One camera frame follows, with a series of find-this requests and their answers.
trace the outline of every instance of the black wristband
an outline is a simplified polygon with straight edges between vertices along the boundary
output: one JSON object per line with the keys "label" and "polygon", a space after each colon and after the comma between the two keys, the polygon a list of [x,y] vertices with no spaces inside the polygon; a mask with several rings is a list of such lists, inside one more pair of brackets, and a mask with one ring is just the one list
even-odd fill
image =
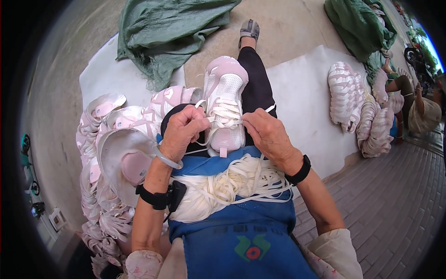
{"label": "black wristband", "polygon": [[155,210],[164,210],[167,207],[168,193],[152,194],[151,192],[147,191],[142,184],[136,187],[135,193],[140,195],[143,201],[151,204]]}
{"label": "black wristband", "polygon": [[293,176],[285,174],[285,178],[291,184],[297,185],[299,182],[302,182],[307,177],[307,175],[310,173],[310,169],[311,169],[310,159],[308,159],[307,155],[304,155],[304,163],[301,169]]}

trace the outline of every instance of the pile of shoe uppers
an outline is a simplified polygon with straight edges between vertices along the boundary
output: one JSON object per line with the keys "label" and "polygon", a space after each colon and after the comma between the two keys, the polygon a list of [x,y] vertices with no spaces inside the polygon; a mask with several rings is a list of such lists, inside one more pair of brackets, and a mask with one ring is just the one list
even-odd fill
{"label": "pile of shoe uppers", "polygon": [[380,69],[372,86],[374,100],[366,100],[361,76],[350,65],[336,62],[328,73],[331,119],[335,124],[340,123],[346,133],[356,131],[358,147],[364,157],[378,157],[390,151],[394,114],[404,104],[400,93],[388,96],[386,81],[387,75]]}
{"label": "pile of shoe uppers", "polygon": [[96,254],[93,271],[99,278],[109,263],[122,266],[126,256],[120,243],[128,241],[138,196],[135,186],[143,183],[145,172],[135,173],[134,165],[147,170],[151,158],[130,152],[121,142],[137,136],[145,143],[155,143],[162,119],[181,103],[197,102],[201,89],[169,87],[155,94],[146,108],[121,108],[126,97],[106,94],[89,103],[82,113],[76,133],[83,169],[80,176],[82,211],[88,222],[82,225],[82,240]]}

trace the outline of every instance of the black wrist strap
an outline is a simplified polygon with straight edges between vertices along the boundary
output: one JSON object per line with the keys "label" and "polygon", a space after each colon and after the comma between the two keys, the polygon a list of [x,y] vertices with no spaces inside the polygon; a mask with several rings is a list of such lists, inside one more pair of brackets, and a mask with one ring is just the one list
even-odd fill
{"label": "black wrist strap", "polygon": [[155,210],[164,210],[167,206],[167,193],[155,193],[152,194],[151,192],[147,191],[144,186],[138,185],[136,187],[137,195],[140,195],[140,197],[148,204],[151,204],[153,206],[153,209]]}
{"label": "black wrist strap", "polygon": [[291,184],[297,185],[299,182],[302,182],[307,177],[307,175],[310,173],[310,169],[311,169],[310,159],[308,159],[307,155],[304,155],[304,164],[302,165],[302,168],[300,169],[300,171],[298,171],[293,176],[289,176],[288,174],[285,174],[285,178]]}
{"label": "black wrist strap", "polygon": [[153,206],[155,210],[165,210],[166,207],[169,208],[169,216],[172,212],[175,212],[180,204],[181,200],[186,194],[187,187],[181,182],[174,180],[171,185],[167,188],[166,193],[155,193],[147,191],[144,186],[138,185],[136,187],[136,194],[148,204]]}

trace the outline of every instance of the scooter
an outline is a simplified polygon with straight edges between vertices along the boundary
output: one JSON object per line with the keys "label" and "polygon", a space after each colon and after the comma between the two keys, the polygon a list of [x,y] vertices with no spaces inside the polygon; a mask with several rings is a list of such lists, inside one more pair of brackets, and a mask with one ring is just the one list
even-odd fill
{"label": "scooter", "polygon": [[422,96],[425,97],[427,93],[432,89],[435,81],[432,74],[428,71],[426,62],[423,55],[423,50],[419,44],[415,44],[415,47],[407,47],[404,50],[404,58],[415,70],[418,82],[423,88]]}
{"label": "scooter", "polygon": [[29,161],[28,152],[31,147],[31,141],[29,135],[24,134],[21,140],[20,148],[20,163],[24,167],[26,182],[29,185],[28,190],[25,190],[25,195],[27,196],[28,202],[31,205],[31,213],[34,217],[39,218],[40,215],[45,210],[45,204],[43,202],[36,202],[36,198],[33,199],[32,196],[39,196],[40,187],[39,183],[34,179],[34,174],[31,169],[32,163]]}

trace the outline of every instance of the finger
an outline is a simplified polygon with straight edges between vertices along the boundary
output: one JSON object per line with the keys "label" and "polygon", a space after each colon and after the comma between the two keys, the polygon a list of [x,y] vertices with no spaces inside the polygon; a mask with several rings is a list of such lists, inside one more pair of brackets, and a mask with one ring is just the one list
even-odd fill
{"label": "finger", "polygon": [[199,132],[202,132],[206,130],[209,127],[209,120],[204,119],[193,119],[189,122],[189,124],[186,125],[185,131],[186,134],[192,138],[194,135],[196,135]]}
{"label": "finger", "polygon": [[257,131],[264,125],[265,119],[255,112],[247,112],[242,115],[242,120],[249,122]]}
{"label": "finger", "polygon": [[259,132],[254,128],[253,125],[251,125],[251,123],[249,123],[248,121],[243,121],[243,125],[246,127],[246,129],[248,130],[248,134],[251,135],[252,139],[254,142],[260,142],[261,138],[260,138],[260,134]]}
{"label": "finger", "polygon": [[272,117],[271,114],[267,113],[263,108],[256,109],[255,113],[257,113],[260,117],[266,120]]}
{"label": "finger", "polygon": [[204,109],[202,107],[196,108],[194,105],[187,105],[182,110],[188,119],[203,119],[206,117]]}
{"label": "finger", "polygon": [[206,114],[203,109],[199,110],[190,104],[185,106],[182,111],[172,115],[171,119],[173,118],[173,121],[179,121],[183,126],[186,126],[189,120],[203,119],[204,117],[206,117]]}
{"label": "finger", "polygon": [[200,137],[199,133],[196,133],[195,136],[190,140],[191,143],[194,143],[198,140],[198,138]]}

